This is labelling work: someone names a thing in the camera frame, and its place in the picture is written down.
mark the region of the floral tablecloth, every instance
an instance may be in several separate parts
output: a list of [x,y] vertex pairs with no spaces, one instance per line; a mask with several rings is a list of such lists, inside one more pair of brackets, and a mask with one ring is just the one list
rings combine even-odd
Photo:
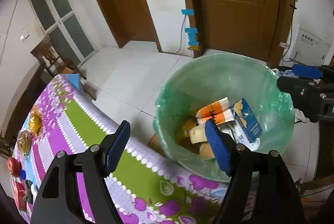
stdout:
[[[42,134],[39,139],[33,139],[28,158],[20,154],[17,146],[13,157],[21,162],[27,179],[37,187],[58,151],[83,152],[118,128],[116,122],[75,90],[62,75],[57,75],[47,85],[36,106],[42,114]],[[27,128],[28,118],[22,129]],[[208,223],[216,215],[227,190],[226,184],[192,174],[132,137],[116,171],[105,181],[125,224]],[[77,183],[85,218],[94,221],[82,173],[77,174]],[[253,202],[254,195],[250,192],[245,214]],[[32,212],[31,204],[27,204],[26,212],[20,211],[28,223]]]

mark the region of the green stripe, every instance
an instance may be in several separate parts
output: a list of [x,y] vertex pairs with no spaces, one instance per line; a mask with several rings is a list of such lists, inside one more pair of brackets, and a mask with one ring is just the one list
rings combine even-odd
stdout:
[[[84,113],[74,100],[67,103],[66,106],[67,110],[65,112],[84,142],[88,146],[100,144],[106,134]],[[136,160],[136,157],[132,157],[128,152],[123,152],[117,169],[113,172],[113,176],[122,185],[125,185],[127,189],[130,189],[132,193],[136,194],[138,198],[144,199],[148,206],[153,206],[154,210],[161,208],[155,207],[155,204],[158,202],[165,204],[168,200],[177,201],[181,209],[170,217],[173,221],[179,221],[179,215],[190,216],[188,211],[191,204],[187,204],[185,198],[189,197],[193,200],[197,195],[191,194],[182,187],[178,187],[175,183],[172,184],[174,188],[173,193],[169,196],[163,195],[160,192],[161,181],[163,182],[162,184],[170,184],[170,181],[165,180],[156,172],[147,168],[146,165],[141,164],[140,161]],[[197,223],[208,223],[208,220],[216,214],[218,204],[208,203],[209,206],[202,215],[192,216],[196,219]]]

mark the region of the bolt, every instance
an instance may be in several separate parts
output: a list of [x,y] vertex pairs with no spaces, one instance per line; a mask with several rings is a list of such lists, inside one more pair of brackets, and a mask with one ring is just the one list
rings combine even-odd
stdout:
[[92,145],[91,146],[91,152],[96,152],[100,149],[99,145]]
[[59,151],[58,153],[57,153],[57,157],[58,158],[61,158],[61,157],[63,157],[65,155],[65,152],[63,151],[63,150],[61,150],[61,151]]
[[238,150],[238,151],[244,151],[245,150],[245,146],[243,144],[237,144],[235,146],[235,148]]
[[270,154],[272,155],[272,157],[278,157],[278,155],[279,155],[279,153],[277,151],[275,151],[275,150],[272,150],[270,152]]

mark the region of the white electrical box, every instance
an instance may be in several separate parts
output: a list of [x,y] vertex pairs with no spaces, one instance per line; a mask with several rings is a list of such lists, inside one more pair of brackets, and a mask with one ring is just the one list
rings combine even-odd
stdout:
[[290,59],[304,65],[322,65],[329,51],[330,45],[299,27],[298,36]]

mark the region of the green plastic liner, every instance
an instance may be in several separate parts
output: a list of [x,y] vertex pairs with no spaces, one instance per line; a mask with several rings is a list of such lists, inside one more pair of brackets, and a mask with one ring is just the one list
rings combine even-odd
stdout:
[[168,157],[202,177],[229,182],[215,159],[205,159],[176,143],[175,134],[189,111],[228,97],[230,105],[245,98],[261,127],[257,152],[275,149],[281,155],[294,127],[290,94],[281,92],[277,76],[260,62],[238,54],[202,56],[179,69],[164,85],[156,101],[153,127]]

